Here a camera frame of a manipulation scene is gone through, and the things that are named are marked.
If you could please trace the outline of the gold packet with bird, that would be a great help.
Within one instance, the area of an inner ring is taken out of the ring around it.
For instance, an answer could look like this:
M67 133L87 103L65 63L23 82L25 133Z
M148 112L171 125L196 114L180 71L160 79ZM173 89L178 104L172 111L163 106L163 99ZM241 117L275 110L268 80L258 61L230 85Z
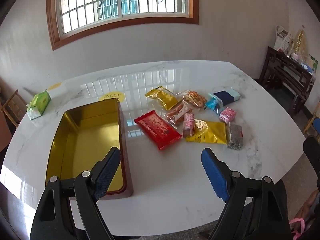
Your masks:
M191 137L186 137L185 141L227 145L226 124L195 119L194 133Z

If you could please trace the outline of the clear bag orange crackers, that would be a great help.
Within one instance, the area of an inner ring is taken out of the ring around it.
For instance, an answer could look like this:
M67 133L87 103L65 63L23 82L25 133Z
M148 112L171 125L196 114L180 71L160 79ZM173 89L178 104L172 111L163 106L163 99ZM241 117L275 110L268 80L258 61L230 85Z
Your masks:
M203 107L205 107L205 104L207 102L207 99L204 96L201 96L194 90L184 90L177 93L176 96L198 109L202 109Z

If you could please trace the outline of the green tissue pack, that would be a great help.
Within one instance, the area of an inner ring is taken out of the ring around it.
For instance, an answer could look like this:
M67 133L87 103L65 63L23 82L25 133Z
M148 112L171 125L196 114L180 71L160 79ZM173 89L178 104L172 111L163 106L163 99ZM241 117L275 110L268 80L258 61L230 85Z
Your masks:
M36 94L31 102L27 104L27 116L29 119L34 120L41 117L50 101L51 97L47 90Z

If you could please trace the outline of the cyan small snack packet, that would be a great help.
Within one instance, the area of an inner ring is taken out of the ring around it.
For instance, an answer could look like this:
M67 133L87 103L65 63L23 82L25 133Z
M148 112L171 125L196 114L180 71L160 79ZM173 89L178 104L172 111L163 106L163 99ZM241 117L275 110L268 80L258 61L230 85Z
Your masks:
M213 94L209 93L208 95L210 99L205 103L205 107L211 109L217 115L220 115L220 113L225 109L222 100Z

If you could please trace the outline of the gold packet with silver strip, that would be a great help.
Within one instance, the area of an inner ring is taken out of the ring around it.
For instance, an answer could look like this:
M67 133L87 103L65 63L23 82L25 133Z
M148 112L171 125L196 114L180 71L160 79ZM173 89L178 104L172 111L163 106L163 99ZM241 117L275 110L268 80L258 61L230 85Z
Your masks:
M175 94L163 86L158 86L157 88L150 90L145 96L153 100L158 100L166 111L171 110L180 102Z

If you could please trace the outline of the round yellow warning sticker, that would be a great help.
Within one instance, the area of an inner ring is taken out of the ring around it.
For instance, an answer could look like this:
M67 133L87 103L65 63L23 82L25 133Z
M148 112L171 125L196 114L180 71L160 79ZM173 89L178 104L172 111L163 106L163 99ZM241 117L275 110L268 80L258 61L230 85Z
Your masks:
M123 102L125 99L125 94L120 91L109 92L104 94L99 98L99 101L107 100L107 99L117 99L119 102Z

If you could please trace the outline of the pink patterned snack block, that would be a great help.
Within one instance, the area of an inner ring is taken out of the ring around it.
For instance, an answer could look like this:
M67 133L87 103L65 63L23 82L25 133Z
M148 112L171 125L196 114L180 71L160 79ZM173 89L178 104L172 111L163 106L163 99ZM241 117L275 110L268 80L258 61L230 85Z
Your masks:
M219 115L219 119L225 124L228 124L234 121L235 117L236 117L236 111L229 107L226 107Z

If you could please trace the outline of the clear pack pink sticks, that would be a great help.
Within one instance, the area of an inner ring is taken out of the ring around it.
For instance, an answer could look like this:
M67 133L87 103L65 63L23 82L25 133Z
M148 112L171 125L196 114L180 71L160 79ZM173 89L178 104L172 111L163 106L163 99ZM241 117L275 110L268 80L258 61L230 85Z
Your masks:
M173 107L168 113L164 116L164 119L174 127L177 127L184 120L184 115L186 113L191 113L193 108L186 103L181 101L175 107Z

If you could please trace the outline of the white printed bag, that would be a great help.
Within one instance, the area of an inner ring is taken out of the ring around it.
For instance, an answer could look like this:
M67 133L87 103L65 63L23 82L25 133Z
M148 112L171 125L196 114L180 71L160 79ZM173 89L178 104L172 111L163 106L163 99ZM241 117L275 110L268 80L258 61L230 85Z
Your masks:
M292 34L280 25L276 26L276 40L274 43L274 50L282 51L284 54L288 54L292 42Z

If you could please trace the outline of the yellow edge sticker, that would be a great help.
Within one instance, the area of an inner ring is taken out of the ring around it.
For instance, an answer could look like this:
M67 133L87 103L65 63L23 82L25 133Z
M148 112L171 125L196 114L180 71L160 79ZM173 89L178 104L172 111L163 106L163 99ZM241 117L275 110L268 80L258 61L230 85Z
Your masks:
M58 88L58 87L60 87L61 86L61 83L59 82L59 83L56 83L56 84L54 84L54 85L51 85L50 87L48 87L47 88L47 90L49 91L49 90L53 90L53 89L56 89L56 88Z

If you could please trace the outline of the red snack packet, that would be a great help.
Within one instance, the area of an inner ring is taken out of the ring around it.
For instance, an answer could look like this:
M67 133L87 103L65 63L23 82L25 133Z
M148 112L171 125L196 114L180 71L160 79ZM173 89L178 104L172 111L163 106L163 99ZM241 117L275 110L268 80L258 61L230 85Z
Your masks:
M182 138L182 135L159 116L155 110L135 118L134 121L144 134L156 144L159 150L165 149Z

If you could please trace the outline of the arched wooden frame window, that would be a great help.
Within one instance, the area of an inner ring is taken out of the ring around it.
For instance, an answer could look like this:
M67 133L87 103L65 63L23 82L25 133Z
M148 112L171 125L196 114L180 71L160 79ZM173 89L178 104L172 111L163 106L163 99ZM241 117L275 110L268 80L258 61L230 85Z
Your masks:
M199 0L46 0L52 50L122 27L199 23Z

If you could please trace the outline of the gold ornament tree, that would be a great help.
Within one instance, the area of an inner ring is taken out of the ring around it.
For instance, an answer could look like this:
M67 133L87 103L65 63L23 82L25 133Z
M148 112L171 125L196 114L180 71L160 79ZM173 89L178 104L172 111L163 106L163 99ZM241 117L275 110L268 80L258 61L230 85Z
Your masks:
M296 35L294 45L293 45L293 54L297 57L298 61L300 62L306 62L309 56L304 26L302 26L299 29Z

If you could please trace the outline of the gold red tin box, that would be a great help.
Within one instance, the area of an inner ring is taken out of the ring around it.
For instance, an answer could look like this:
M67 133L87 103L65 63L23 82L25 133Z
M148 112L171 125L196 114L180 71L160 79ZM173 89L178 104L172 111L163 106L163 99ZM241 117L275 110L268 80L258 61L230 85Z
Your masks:
M125 142L124 116L118 99L107 99L67 110L51 145L46 181L75 178L104 159L112 147L121 161L104 199L127 198L133 194Z

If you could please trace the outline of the pink red cake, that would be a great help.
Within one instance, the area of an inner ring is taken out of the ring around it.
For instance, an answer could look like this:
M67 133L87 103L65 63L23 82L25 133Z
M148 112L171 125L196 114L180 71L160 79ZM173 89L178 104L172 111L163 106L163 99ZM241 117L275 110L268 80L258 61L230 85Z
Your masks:
M183 120L183 137L192 137L195 128L195 119L193 113L185 113Z

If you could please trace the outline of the dark wooden console table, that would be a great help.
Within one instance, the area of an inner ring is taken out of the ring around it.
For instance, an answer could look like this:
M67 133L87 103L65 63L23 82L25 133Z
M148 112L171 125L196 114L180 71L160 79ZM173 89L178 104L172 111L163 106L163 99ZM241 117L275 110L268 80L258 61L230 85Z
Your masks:
M266 90L279 83L293 94L289 115L296 115L308 100L315 77L283 52L268 47L258 83Z

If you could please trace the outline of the silver speckled snack block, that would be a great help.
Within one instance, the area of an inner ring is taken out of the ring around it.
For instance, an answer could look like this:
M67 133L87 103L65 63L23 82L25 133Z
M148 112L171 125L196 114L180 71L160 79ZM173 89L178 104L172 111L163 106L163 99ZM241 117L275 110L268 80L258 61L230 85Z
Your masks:
M227 147L240 150L244 146L242 127L232 122L227 124Z

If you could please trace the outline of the bamboo chair right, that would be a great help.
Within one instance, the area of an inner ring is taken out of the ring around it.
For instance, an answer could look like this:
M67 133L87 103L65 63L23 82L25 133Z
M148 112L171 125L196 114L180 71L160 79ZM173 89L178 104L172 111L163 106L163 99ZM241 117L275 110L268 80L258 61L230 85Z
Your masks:
M313 130L316 132L316 140L319 142L319 121L320 121L320 114L319 114L320 102L317 103L317 106L312 114L312 117L308 120L306 126L303 129L303 133L307 136L310 136L309 129L312 127Z

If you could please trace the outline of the small bamboo chair left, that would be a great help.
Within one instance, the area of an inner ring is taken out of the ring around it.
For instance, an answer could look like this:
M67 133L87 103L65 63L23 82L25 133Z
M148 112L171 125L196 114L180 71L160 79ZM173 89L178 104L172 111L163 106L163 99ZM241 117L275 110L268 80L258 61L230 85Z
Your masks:
M21 108L20 105L15 101L15 98L18 98L20 104L23 105ZM27 110L27 102L19 94L18 90L15 90L13 94L8 98L8 100L1 107L1 112L12 122L12 124L17 128L20 122L23 119Z

